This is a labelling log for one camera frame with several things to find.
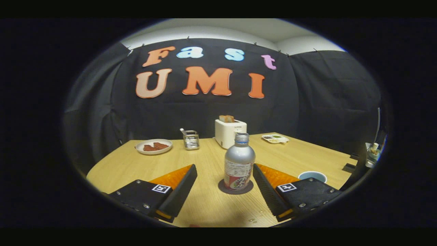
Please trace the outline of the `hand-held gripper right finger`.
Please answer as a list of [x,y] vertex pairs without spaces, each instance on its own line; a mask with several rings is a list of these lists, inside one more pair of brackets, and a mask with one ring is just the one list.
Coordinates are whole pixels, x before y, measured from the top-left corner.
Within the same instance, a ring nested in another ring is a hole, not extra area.
[[316,178],[298,179],[257,163],[253,177],[278,222],[319,210],[342,193]]

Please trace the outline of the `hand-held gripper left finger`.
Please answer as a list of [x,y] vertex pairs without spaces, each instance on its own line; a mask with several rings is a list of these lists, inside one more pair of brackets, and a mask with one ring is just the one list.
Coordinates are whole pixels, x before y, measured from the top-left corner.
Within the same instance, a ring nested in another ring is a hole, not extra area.
[[192,164],[150,181],[134,180],[108,196],[145,216],[172,223],[197,176],[196,166]]

